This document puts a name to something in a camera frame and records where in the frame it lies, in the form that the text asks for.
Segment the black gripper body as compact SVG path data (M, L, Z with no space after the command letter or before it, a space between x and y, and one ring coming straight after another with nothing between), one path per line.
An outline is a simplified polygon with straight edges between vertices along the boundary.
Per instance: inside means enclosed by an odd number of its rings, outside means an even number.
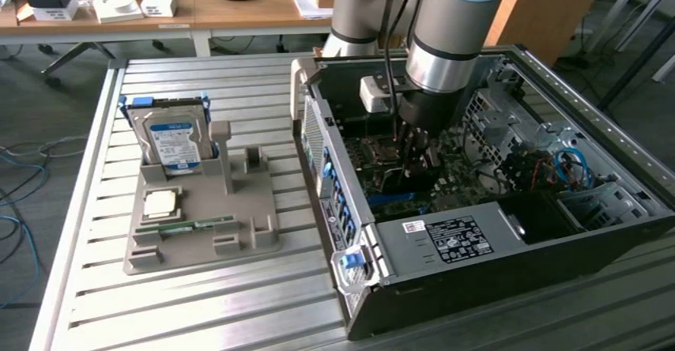
M397 111L400 119L428 134L438 134L449 126L464 91L458 89L449 93L425 90L404 92Z

